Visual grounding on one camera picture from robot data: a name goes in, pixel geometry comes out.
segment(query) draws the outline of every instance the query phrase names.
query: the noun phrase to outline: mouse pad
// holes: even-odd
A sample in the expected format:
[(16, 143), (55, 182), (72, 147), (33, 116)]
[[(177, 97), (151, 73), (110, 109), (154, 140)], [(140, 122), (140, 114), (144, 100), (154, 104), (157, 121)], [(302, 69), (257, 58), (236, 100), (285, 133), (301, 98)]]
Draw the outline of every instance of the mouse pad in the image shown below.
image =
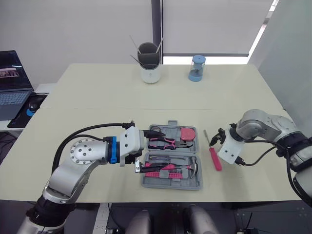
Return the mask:
[(8, 124), (8, 128), (24, 128), (24, 127), (26, 127), (28, 121), (31, 119), (31, 116), (29, 116), (27, 114), (28, 104), (29, 104), (29, 102), (31, 102), (32, 100), (34, 100), (37, 97), (46, 98), (47, 95), (30, 96), (27, 99), (27, 101), (24, 103), (22, 108), (19, 110), (19, 113), (16, 115), (16, 117), (13, 120), (11, 120), (11, 122)]

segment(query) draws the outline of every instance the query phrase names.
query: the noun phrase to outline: pink tape measure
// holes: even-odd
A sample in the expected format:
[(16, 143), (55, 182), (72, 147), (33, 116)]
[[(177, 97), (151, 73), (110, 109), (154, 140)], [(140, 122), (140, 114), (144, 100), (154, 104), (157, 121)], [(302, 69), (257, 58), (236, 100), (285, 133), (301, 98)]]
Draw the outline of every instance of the pink tape measure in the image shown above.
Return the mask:
[(181, 140), (193, 141), (196, 136), (194, 129), (192, 128), (181, 128)]

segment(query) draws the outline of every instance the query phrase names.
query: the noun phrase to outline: tabletop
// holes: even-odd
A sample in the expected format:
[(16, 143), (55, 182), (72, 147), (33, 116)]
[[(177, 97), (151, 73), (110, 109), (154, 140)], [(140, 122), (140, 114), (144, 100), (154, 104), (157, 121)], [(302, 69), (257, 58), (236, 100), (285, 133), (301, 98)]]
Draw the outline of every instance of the tabletop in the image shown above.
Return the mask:
[[(197, 128), (203, 188), (199, 191), (148, 189), (134, 165), (95, 168), (78, 202), (274, 201), (298, 197), (292, 191), (286, 162), (273, 152), (253, 167), (222, 162), (217, 172), (203, 130), (239, 121), (245, 111), (262, 109), (289, 117), (253, 65), (208, 65), (203, 80), (187, 78), (190, 66), (163, 65), (156, 84), (140, 78), (137, 65), (72, 64), (31, 118), (0, 167), (0, 199), (35, 201), (48, 181), (55, 151), (72, 132), (83, 127), (134, 120), (140, 129), (151, 124)], [(121, 128), (88, 131), (98, 137), (118, 136)], [(61, 161), (69, 156), (67, 145)], [(246, 144), (241, 154), (255, 161), (269, 146)]]
[[(286, 161), (268, 154), (253, 167), (240, 167), (222, 162), (217, 172), (211, 160), (203, 130), (212, 137), (219, 127), (237, 122), (245, 110), (143, 110), (143, 109), (39, 109), (30, 120), (0, 167), (0, 199), (35, 201), (50, 177), (55, 151), (61, 141), (75, 130), (86, 126), (134, 120), (140, 129), (151, 124), (167, 124), (169, 119), (179, 125), (194, 126), (198, 131), (198, 156), (202, 165), (203, 188), (199, 191), (149, 189), (140, 184), (134, 165), (119, 167), (101, 165), (92, 172), (78, 202), (225, 202), (275, 201), (298, 197), (292, 191), (286, 173)], [(281, 108), (271, 114), (288, 116)], [(88, 131), (97, 137), (119, 136), (118, 127)], [(65, 147), (61, 161), (69, 156)], [(241, 157), (255, 161), (270, 146), (246, 144)]]
[(162, 65), (146, 84), (137, 64), (72, 64), (42, 108), (158, 110), (280, 109), (253, 65), (206, 65), (203, 79), (188, 79), (189, 65)]

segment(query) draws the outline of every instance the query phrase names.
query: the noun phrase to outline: silver robotic arm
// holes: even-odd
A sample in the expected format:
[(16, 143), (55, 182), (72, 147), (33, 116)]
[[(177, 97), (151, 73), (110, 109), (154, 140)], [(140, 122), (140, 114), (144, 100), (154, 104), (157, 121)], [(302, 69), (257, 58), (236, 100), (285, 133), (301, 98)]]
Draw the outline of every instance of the silver robotic arm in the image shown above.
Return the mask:
[(123, 167), (126, 163), (134, 163), (135, 172), (145, 172), (138, 158), (144, 149), (144, 137), (160, 137), (163, 134), (142, 131), (134, 123), (129, 124), (126, 131), (120, 134), (120, 142), (115, 136), (103, 140), (83, 138), (75, 142), (69, 156), (53, 171), (42, 196), (26, 213), (18, 234), (62, 233), (67, 216), (75, 209), (76, 200), (88, 183), (92, 170), (98, 165), (120, 163)]
[(245, 143), (273, 144), (277, 148), (276, 154), (286, 158), (287, 168), (297, 172), (293, 181), (290, 179), (292, 188), (296, 189), (295, 192), (301, 199), (312, 206), (312, 138), (305, 137), (294, 122), (261, 110), (249, 110), (237, 124), (230, 124), (227, 130), (219, 129), (211, 145), (216, 144), (218, 140), (222, 144), (218, 152), (220, 158), (230, 164), (246, 166), (255, 163), (247, 164), (239, 156)]

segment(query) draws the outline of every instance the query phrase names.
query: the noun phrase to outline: laptop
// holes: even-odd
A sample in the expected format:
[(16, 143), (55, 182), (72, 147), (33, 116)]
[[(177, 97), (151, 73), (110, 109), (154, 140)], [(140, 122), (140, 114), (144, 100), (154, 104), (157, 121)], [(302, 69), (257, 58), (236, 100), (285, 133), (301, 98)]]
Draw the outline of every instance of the laptop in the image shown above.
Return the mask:
[(0, 120), (14, 119), (33, 90), (16, 51), (0, 51)]

